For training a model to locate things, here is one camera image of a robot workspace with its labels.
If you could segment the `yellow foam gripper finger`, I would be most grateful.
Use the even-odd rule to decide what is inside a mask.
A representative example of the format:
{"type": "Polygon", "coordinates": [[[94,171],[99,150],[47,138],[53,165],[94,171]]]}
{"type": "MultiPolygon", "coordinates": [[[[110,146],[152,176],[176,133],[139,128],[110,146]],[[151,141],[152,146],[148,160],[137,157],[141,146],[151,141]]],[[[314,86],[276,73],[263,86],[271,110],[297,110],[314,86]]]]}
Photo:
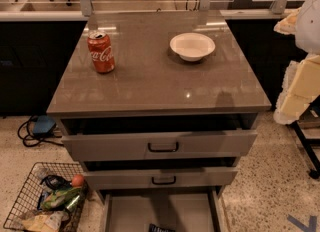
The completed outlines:
{"type": "Polygon", "coordinates": [[[309,54],[301,62],[291,61],[286,68],[282,92],[273,118],[286,125],[297,121],[309,105],[320,96],[320,56],[309,54]]]}
{"type": "Polygon", "coordinates": [[[283,35],[294,35],[296,33],[296,21],[300,9],[294,9],[286,18],[274,26],[274,31],[283,35]]]}

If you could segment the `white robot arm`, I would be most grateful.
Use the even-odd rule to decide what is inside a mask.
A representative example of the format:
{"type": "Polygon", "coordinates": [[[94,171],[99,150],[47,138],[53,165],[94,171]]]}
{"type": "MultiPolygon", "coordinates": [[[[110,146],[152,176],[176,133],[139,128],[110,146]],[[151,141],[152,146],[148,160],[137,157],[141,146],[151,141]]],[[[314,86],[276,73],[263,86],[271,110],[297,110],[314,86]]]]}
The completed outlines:
{"type": "Polygon", "coordinates": [[[320,0],[306,0],[274,30],[294,35],[296,46],[307,53],[302,61],[291,61],[285,70],[273,117],[286,125],[297,121],[320,96],[320,0]]]}

